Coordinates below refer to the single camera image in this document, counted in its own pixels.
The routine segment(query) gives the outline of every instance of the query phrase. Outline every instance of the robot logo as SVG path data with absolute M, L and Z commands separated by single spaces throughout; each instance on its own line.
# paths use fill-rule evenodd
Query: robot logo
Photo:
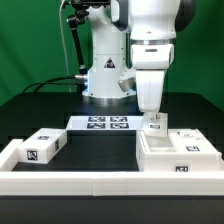
M 115 65 L 114 65 L 114 63 L 113 63 L 111 58 L 109 58 L 107 60 L 107 63 L 105 64 L 104 68 L 115 68 Z

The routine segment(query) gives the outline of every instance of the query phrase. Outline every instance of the white box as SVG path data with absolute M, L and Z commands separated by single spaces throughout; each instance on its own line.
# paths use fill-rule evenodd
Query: white box
M 66 143 L 66 130 L 41 128 L 18 147 L 18 160 L 47 164 Z
M 137 131 L 136 159 L 140 171 L 217 172 L 222 154 L 199 130 L 168 130 L 167 137 L 146 136 Z

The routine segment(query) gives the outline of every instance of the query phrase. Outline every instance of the white block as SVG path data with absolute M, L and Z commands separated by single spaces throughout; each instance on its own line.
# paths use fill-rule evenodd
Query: white block
M 42 128 L 18 147 L 19 162 L 47 164 L 66 143 L 66 130 Z
M 22 139 L 13 139 L 0 153 L 0 171 L 12 171 L 18 162 L 17 147 Z
M 140 171 L 216 172 L 222 170 L 222 154 L 199 130 L 168 130 L 167 137 L 137 132 L 136 159 Z

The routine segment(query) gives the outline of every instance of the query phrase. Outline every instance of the white platform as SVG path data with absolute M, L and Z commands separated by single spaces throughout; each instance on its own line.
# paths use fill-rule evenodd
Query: white platform
M 171 139 L 180 136 L 187 138 L 185 132 L 178 134 L 178 136 L 176 134 L 172 136 L 172 133 L 170 132 Z M 22 140 L 13 140 L 0 154 L 0 164 L 2 164 L 2 172 L 0 172 L 1 195 L 224 196 L 224 167 L 220 161 L 219 153 L 215 153 L 214 156 L 221 163 L 220 169 L 212 172 L 211 170 L 191 172 L 191 169 L 188 170 L 189 172 L 174 172 L 175 169 L 173 172 L 169 170 L 160 172 L 5 172 L 13 169 L 16 164 L 18 157 L 16 157 L 15 152 L 21 143 Z M 153 153 L 157 154 L 161 148 L 154 148 L 153 150 Z M 172 153 L 173 149 L 172 147 L 162 149 L 163 152 L 167 150 L 171 150 Z M 212 152 L 213 149 L 206 153 L 210 156 L 213 154 Z
M 141 121 L 141 116 L 72 116 L 66 130 L 137 130 Z

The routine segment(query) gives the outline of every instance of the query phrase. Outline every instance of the open white box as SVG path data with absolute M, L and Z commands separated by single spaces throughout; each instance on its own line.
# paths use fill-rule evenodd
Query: open white box
M 222 154 L 199 130 L 171 129 L 167 137 L 137 131 L 136 158 L 145 172 L 219 172 Z

